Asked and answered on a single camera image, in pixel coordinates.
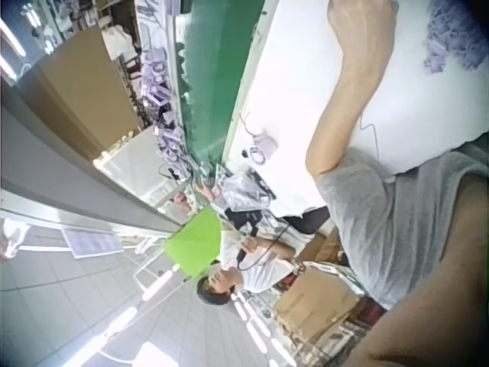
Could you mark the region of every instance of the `white table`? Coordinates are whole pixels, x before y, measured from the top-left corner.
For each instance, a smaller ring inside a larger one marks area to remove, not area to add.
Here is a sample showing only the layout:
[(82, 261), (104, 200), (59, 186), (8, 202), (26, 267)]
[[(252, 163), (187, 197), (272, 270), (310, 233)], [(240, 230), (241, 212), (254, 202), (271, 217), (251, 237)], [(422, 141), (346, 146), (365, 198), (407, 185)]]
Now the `white table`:
[[(389, 68), (351, 139), (351, 146), (380, 162), (384, 179), (489, 129), (489, 60), (466, 71), (449, 56), (443, 72), (427, 74), (430, 2), (399, 3)], [(254, 168), (276, 193), (272, 210), (279, 216), (324, 205), (304, 161), (342, 62), (326, 6), (324, 0), (280, 1), (259, 62), (256, 54), (248, 58), (230, 128), (225, 163), (232, 171), (243, 167), (241, 150), (251, 143), (240, 116), (249, 130), (264, 129), (278, 143), (275, 155)]]

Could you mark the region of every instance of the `black hair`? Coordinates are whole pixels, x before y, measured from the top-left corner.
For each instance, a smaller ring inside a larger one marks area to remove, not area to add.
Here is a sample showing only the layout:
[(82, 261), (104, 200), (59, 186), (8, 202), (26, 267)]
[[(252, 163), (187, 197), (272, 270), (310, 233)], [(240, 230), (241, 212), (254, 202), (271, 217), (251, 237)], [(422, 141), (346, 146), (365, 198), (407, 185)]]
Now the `black hair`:
[(224, 306), (231, 300), (231, 294), (235, 292), (235, 286), (233, 285), (229, 290), (230, 293), (212, 293), (207, 287), (209, 277), (202, 277), (197, 282), (197, 295), (200, 300), (205, 304), (211, 304), (213, 306)]

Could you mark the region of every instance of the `gray t-shirt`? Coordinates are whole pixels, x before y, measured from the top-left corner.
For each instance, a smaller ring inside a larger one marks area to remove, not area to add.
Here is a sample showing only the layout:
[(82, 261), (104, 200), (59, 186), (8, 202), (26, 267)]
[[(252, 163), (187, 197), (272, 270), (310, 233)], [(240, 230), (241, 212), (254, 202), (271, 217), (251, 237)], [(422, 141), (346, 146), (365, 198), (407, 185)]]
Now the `gray t-shirt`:
[(489, 176), (487, 152), (484, 134), (385, 183), (374, 164), (349, 151), (319, 178), (351, 268), (383, 307), (392, 308), (439, 263), (458, 185), (466, 174)]

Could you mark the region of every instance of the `tiled ceiling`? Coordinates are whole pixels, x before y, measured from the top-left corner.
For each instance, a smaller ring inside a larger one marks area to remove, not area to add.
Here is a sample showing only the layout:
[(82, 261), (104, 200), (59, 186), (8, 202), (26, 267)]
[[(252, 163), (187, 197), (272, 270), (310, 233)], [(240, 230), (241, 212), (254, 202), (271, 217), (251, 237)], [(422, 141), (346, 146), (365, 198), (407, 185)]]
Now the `tiled ceiling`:
[[(33, 227), (24, 245), (66, 246), (60, 231)], [(141, 258), (125, 254), (75, 260), (69, 252), (20, 251), (1, 266), (2, 365), (58, 367), (101, 333), (124, 310), (141, 299), (132, 275)], [(151, 270), (168, 270), (160, 256)], [(180, 367), (266, 366), (267, 360), (238, 319), (232, 305), (216, 308), (195, 295), (195, 284), (178, 288), (175, 274), (138, 314), (154, 309), (111, 341), (103, 352), (132, 361), (151, 342)], [(152, 281), (142, 274), (141, 281)], [(123, 365), (100, 354), (90, 367)]]

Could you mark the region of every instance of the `fluorescent light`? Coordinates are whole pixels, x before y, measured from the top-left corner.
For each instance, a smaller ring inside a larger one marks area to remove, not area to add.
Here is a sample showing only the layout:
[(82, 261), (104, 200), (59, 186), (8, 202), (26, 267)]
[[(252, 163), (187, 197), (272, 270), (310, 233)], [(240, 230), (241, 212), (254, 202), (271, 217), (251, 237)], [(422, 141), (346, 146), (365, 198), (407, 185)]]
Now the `fluorescent light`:
[(258, 317), (254, 318), (254, 322), (257, 324), (258, 329), (260, 329), (260, 331), (263, 333), (263, 335), (270, 338), (270, 336), (272, 334), (269, 331), (269, 329), (267, 328), (267, 326), (265, 325), (265, 323), (261, 319), (259, 319)]
[(31, 252), (71, 252), (69, 247), (58, 246), (21, 246), (19, 250)]
[(36, 21), (34, 20), (34, 17), (32, 16), (32, 14), (28, 11), (27, 13), (25, 13), (25, 15), (28, 17), (28, 20), (29, 20), (29, 23), (31, 23), (31, 26), (36, 28), (37, 24), (36, 24)]
[(239, 313), (240, 318), (243, 321), (246, 321), (248, 319), (248, 317), (246, 316), (245, 310), (243, 310), (243, 307), (241, 306), (241, 304), (239, 302), (235, 302), (235, 307)]
[(136, 359), (132, 362), (132, 367), (161, 367), (162, 365), (178, 367), (177, 362), (150, 342), (143, 344)]
[(285, 358), (287, 363), (289, 363), (292, 367), (297, 366), (296, 361), (294, 361), (292, 356), (285, 350), (285, 348), (282, 346), (282, 344), (278, 340), (276, 340), (275, 338), (272, 338), (272, 345), (280, 353), (280, 355)]
[(136, 317), (137, 314), (138, 309), (136, 307), (129, 307), (110, 323), (104, 335), (109, 338), (110, 336), (119, 333)]
[(21, 46), (18, 39), (14, 36), (14, 34), (10, 31), (7, 25), (4, 23), (2, 19), (0, 19), (0, 29), (7, 36), (8, 40), (12, 44), (13, 48), (17, 51), (17, 53), (23, 57), (25, 57), (26, 53), (24, 48)]
[(255, 344), (257, 345), (258, 349), (260, 352), (263, 354), (267, 353), (267, 346), (265, 345), (264, 341), (258, 334), (258, 331), (254, 328), (253, 325), (251, 325), (251, 322), (246, 323), (246, 328), (248, 329), (248, 332), (250, 333), (251, 337), (253, 338)]
[(5, 71), (10, 79), (16, 80), (17, 79), (17, 74), (14, 72), (14, 70), (11, 68), (10, 65), (8, 65), (8, 62), (5, 61), (3, 56), (0, 56), (0, 67)]
[(39, 19), (39, 15), (37, 15), (37, 12), (34, 9), (31, 9), (29, 13), (31, 13), (32, 18), (34, 19), (36, 25), (40, 27), (40, 19)]
[(244, 308), (251, 315), (251, 317), (253, 317), (253, 316), (255, 316), (257, 314), (256, 312), (254, 312), (253, 307), (248, 302), (246, 302), (244, 304)]
[(173, 275), (173, 272), (171, 270), (167, 271), (165, 274), (161, 275), (150, 287), (143, 293), (143, 301), (146, 302), (147, 300), (150, 300), (159, 290), (161, 287), (167, 283), (171, 276)]
[(49, 40), (46, 40), (46, 47), (50, 50), (50, 53), (54, 51), (53, 44)]
[(75, 354), (63, 367), (81, 367), (88, 362), (100, 349), (107, 344), (107, 339), (98, 335), (90, 340), (81, 350)]

